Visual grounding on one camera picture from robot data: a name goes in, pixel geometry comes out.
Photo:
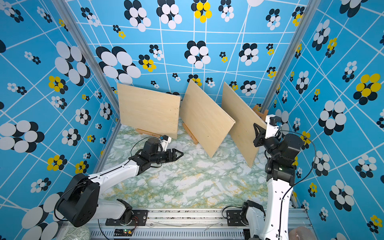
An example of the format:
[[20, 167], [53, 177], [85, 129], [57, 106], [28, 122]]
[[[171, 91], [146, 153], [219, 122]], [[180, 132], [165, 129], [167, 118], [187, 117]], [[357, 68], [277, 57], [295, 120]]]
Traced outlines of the wooden easel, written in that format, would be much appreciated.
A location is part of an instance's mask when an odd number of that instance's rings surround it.
[[188, 128], [188, 126], [185, 124], [185, 123], [182, 123], [182, 126], [183, 128], [185, 129], [185, 131], [187, 132], [187, 134], [190, 136], [190, 138], [192, 139], [192, 141], [194, 142], [195, 145], [197, 145], [199, 143], [199, 141], [197, 140], [197, 138], [194, 136], [194, 134], [191, 132], [191, 130]]
[[152, 132], [145, 131], [142, 129], [136, 129], [136, 132], [139, 133], [140, 135], [147, 135], [147, 136], [151, 136], [151, 137], [155, 137], [155, 138], [160, 138], [162, 136], [160, 134], [152, 133]]
[[266, 117], [269, 113], [269, 110], [264, 110], [263, 112], [261, 111], [262, 106], [255, 105], [253, 107], [253, 111], [263, 120], [266, 121]]

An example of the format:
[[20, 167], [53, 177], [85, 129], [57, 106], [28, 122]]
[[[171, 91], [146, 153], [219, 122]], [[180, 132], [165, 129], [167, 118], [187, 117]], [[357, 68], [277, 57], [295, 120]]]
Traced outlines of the plywood board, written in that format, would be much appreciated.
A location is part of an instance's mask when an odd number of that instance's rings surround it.
[[251, 168], [259, 152], [259, 148], [254, 146], [256, 138], [254, 124], [265, 129], [266, 123], [227, 83], [223, 85], [222, 108], [235, 120], [229, 134]]
[[180, 117], [211, 158], [236, 123], [193, 81], [183, 97]]
[[117, 89], [122, 125], [177, 138], [180, 96], [124, 84]]

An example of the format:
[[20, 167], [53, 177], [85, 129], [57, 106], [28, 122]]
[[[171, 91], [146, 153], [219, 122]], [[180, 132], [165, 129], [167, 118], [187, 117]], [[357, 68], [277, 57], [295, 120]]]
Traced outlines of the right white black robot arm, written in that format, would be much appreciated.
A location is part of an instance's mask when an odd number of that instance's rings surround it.
[[282, 141], [276, 138], [278, 126], [267, 128], [254, 123], [254, 146], [264, 146], [270, 155], [265, 166], [268, 187], [267, 209], [255, 202], [246, 201], [242, 208], [242, 221], [248, 225], [251, 240], [288, 240], [289, 203], [295, 182], [293, 163], [303, 140], [288, 134]]

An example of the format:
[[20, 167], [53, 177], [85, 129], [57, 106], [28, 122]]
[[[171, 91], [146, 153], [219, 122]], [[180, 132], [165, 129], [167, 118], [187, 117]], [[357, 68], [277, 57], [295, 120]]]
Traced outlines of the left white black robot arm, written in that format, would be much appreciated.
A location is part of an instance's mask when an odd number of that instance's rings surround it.
[[111, 187], [136, 177], [150, 168], [160, 168], [183, 157], [184, 153], [168, 147], [171, 137], [144, 138], [144, 147], [128, 160], [108, 170], [86, 176], [76, 174], [54, 206], [54, 215], [81, 227], [91, 220], [114, 220], [119, 225], [138, 224], [132, 206], [122, 199], [103, 200], [100, 195]]

